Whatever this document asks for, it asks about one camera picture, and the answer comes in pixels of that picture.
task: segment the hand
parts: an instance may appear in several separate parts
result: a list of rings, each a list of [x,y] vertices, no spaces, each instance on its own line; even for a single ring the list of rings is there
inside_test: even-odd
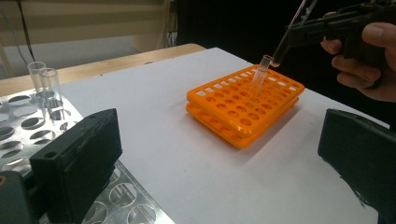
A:
[[[375,68],[354,59],[345,59],[337,55],[332,66],[341,71],[338,82],[350,88],[356,88],[366,96],[378,100],[396,103],[396,25],[385,22],[373,22],[364,27],[361,38],[368,44],[385,48],[387,67]],[[320,45],[330,54],[340,51],[340,40],[323,40]],[[378,88],[366,89],[382,76]]]

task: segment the cable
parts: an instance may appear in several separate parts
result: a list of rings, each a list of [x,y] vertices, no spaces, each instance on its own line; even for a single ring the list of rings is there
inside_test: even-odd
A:
[[[17,35],[15,34],[15,29],[12,27],[11,23],[9,22],[9,20],[8,20],[8,18],[7,18],[7,16],[6,16],[6,14],[4,13],[4,11],[3,11],[3,9],[2,9],[1,7],[0,7],[0,13],[2,14],[3,19],[4,19],[4,21],[5,21],[5,23],[6,23],[7,27],[8,27],[8,29],[11,31],[12,36],[14,37],[14,41],[15,41],[15,44],[17,45],[18,53],[21,55],[21,57],[22,57],[22,59],[23,59],[23,62],[24,62],[25,65],[27,66],[26,59],[23,57],[22,52],[21,52],[21,47],[20,47],[20,44],[19,44],[19,42],[18,42]]]
[[[21,13],[21,18],[22,18],[22,24],[23,24],[23,31],[25,34],[25,39],[26,39],[26,44],[27,44],[27,48],[29,49],[30,55],[33,58],[33,61],[35,62],[35,55],[33,54],[32,51],[32,46],[30,44],[30,38],[29,38],[29,33],[27,32],[27,28],[26,28],[26,22],[23,16],[23,11],[22,11],[22,5],[21,5],[21,0],[17,0],[17,4],[18,4],[18,8],[20,9],[20,13]]]

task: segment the metal tray with holes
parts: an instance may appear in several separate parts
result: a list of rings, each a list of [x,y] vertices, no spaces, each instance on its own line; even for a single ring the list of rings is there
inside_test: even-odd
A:
[[[63,98],[46,106],[34,90],[0,97],[0,171],[31,171],[29,158],[82,120]],[[174,223],[120,161],[82,223]],[[39,223],[50,223],[46,216]]]

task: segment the test tube rack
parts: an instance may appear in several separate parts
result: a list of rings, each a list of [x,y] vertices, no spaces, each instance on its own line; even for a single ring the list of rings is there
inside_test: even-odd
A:
[[[0,97],[0,171],[27,175],[31,172],[29,158],[82,120],[65,97],[62,106],[54,105],[46,108],[35,90]],[[46,215],[38,222],[51,223]],[[97,197],[82,223],[174,222],[123,164],[116,161],[108,186]]]
[[[187,92],[186,110],[237,148],[250,146],[299,100],[304,85],[268,69],[257,97],[249,91],[257,64]]]

